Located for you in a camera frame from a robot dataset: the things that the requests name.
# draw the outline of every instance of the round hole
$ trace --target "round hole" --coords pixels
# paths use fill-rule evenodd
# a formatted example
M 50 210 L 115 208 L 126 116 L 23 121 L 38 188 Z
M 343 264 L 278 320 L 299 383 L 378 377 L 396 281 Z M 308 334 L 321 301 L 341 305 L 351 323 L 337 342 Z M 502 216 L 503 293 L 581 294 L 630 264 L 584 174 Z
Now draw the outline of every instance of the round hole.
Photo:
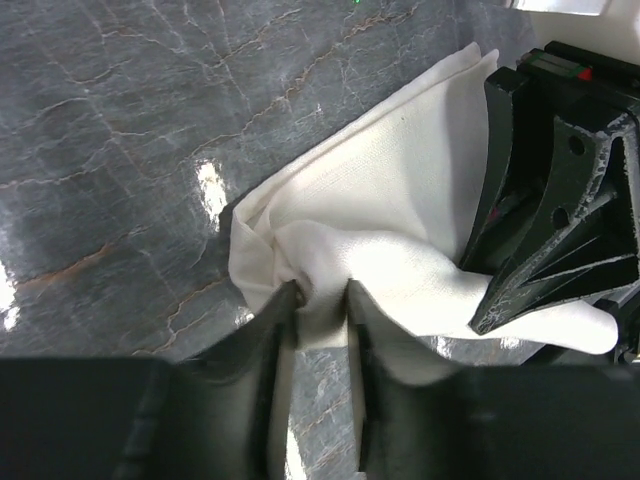
M 569 150 L 574 155 L 582 155 L 584 153 L 584 143 L 576 136 L 569 137 Z
M 553 228 L 555 228 L 556 230 L 568 227 L 569 214 L 564 208 L 558 207 L 553 211 L 553 215 L 551 216 L 551 223 L 553 223 Z

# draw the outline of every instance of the marble surface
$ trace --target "marble surface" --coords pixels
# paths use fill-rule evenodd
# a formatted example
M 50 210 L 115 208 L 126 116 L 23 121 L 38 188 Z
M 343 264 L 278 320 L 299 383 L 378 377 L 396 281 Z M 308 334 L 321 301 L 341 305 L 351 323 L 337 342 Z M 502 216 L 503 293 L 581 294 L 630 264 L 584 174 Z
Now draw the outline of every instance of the marble surface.
M 282 166 L 526 16 L 477 0 L 2 0 L 0 354 L 189 356 L 250 312 L 229 217 Z M 463 361 L 536 347 L 429 339 Z M 344 350 L 301 352 L 293 478 L 355 478 Z

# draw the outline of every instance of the white towel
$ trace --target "white towel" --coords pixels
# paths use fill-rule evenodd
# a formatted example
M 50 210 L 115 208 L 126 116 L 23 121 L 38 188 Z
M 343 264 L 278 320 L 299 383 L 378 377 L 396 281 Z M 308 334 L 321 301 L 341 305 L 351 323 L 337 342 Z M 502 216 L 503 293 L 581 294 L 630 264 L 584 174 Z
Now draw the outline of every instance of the white towel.
M 416 336 L 467 326 L 489 278 L 458 270 L 487 156 L 484 80 L 497 52 L 451 55 L 266 180 L 233 212 L 229 273 L 258 311 L 286 281 L 305 297 L 304 347 L 344 345 L 349 278 Z M 610 350 L 615 320 L 584 302 L 525 315 L 481 338 Z

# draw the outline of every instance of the white cloth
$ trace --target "white cloth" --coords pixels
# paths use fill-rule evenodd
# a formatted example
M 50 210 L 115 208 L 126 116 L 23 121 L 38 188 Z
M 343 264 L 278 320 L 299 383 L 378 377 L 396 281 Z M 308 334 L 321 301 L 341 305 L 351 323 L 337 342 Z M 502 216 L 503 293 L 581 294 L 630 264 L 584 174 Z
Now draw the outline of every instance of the white cloth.
M 258 311 L 298 281 L 305 347 L 344 345 L 349 278 L 414 335 L 475 339 L 489 278 L 458 270 L 484 179 L 483 82 L 497 52 L 445 58 L 249 193 L 235 208 L 229 273 Z M 614 319 L 584 302 L 525 315 L 482 338 L 603 353 Z

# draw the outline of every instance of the black metal bracket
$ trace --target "black metal bracket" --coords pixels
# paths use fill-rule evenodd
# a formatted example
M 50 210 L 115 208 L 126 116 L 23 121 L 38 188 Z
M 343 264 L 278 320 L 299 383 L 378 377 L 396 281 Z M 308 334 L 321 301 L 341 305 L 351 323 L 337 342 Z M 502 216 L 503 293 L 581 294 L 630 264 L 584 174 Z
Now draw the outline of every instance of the black metal bracket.
M 470 327 L 640 278 L 640 68 L 559 43 L 485 84 L 489 152 L 460 262 L 493 275 Z

